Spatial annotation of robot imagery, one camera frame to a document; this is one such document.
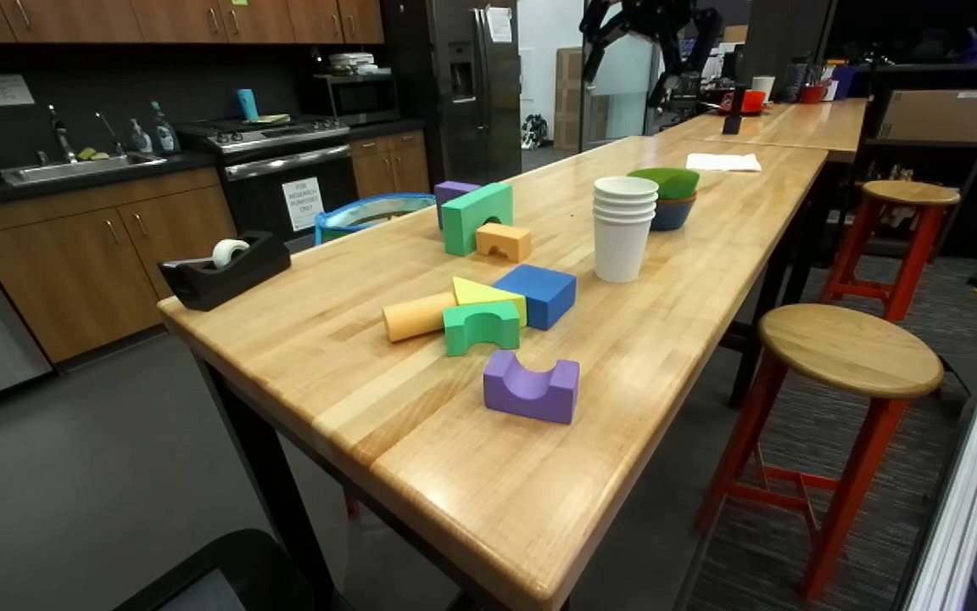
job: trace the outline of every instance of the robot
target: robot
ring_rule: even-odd
[[[584,81],[596,77],[596,65],[619,38],[640,34],[661,49],[661,60],[664,60],[664,72],[648,93],[648,110],[661,107],[661,88],[667,74],[704,72],[710,50],[724,38],[724,14],[716,7],[695,12],[695,0],[620,0],[626,5],[620,14],[602,25],[611,5],[615,0],[587,0],[584,22],[579,22],[584,40],[592,44]],[[679,31],[690,25],[695,25],[695,44],[691,44],[691,56],[682,59]]]

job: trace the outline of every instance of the green block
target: green block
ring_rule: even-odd
[[[449,356],[466,356],[480,342],[519,351],[519,313],[511,303],[474,303],[444,313]]]
[[[481,189],[462,194],[444,205],[444,253],[467,254],[474,253],[474,234],[481,226],[511,226],[511,187],[487,183]]]

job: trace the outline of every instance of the wooden table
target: wooden table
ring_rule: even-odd
[[[764,172],[705,172],[682,231],[653,234],[640,279],[593,279],[592,187],[691,151],[758,154]],[[825,166],[820,146],[661,133],[620,139],[516,187],[531,266],[577,274],[577,306],[525,329],[519,361],[579,361],[570,427],[481,409],[488,346],[386,342],[379,308],[494,283],[510,266],[449,257],[431,211],[297,254],[273,283],[191,313],[161,303],[202,356],[259,495],[316,592],[328,574],[274,430],[304,449],[466,587],[506,608],[561,608],[661,445],[700,372]]]
[[[724,115],[695,115],[667,131],[667,135],[721,135]],[[770,107],[764,115],[744,115],[738,139],[758,146],[811,146],[829,151],[833,161],[851,162],[857,154],[865,124],[865,98],[845,98],[839,107]]]

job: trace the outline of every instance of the bar stool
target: bar stool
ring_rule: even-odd
[[[856,226],[848,239],[842,243],[829,286],[820,292],[825,303],[839,303],[845,297],[865,297],[887,306],[887,321],[903,321],[915,297],[924,269],[934,257],[937,239],[955,205],[961,205],[961,189],[955,187],[921,183],[921,182],[869,182],[862,187],[862,209],[856,214]],[[909,249],[903,254],[903,266],[894,286],[862,283],[856,279],[856,269],[890,209],[909,209],[915,214]]]
[[[939,387],[945,372],[937,354],[921,337],[879,315],[842,306],[781,306],[761,321],[761,339],[761,376],[749,391],[749,401],[744,404],[695,526],[710,531],[727,498],[804,512],[814,541],[804,574],[804,599],[820,599],[839,567],[871,477],[879,472],[898,430],[898,421],[915,398],[926,398]],[[869,398],[869,415],[839,481],[764,467],[761,459],[761,430],[792,372],[834,391]],[[811,488],[834,494],[825,519],[814,511]]]

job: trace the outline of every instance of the toy block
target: toy block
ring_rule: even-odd
[[[487,183],[466,197],[444,205],[444,253],[467,254],[474,253],[474,231],[481,226],[511,226],[511,187]]]
[[[436,183],[436,226],[444,227],[444,205],[480,189],[480,183],[444,182]]]
[[[553,372],[525,372],[516,354],[492,354],[487,374],[487,409],[536,421],[570,424],[579,393],[579,364],[557,361]]]
[[[531,227],[511,227],[511,226],[481,226],[474,234],[474,249],[481,257],[506,257],[506,263],[523,263],[534,253]]]
[[[525,297],[525,321],[534,329],[553,329],[577,303],[577,279],[553,269],[519,266],[504,274],[494,289]]]
[[[390,342],[444,329],[444,308],[451,306],[454,306],[451,292],[386,306],[384,328],[386,328]]]
[[[506,289],[467,283],[467,279],[451,279],[451,297],[454,297],[454,306],[510,303],[519,313],[519,328],[525,328],[525,297],[519,292],[506,292]]]
[[[466,356],[474,342],[519,346],[519,313],[510,303],[474,303],[444,313],[449,356]]]

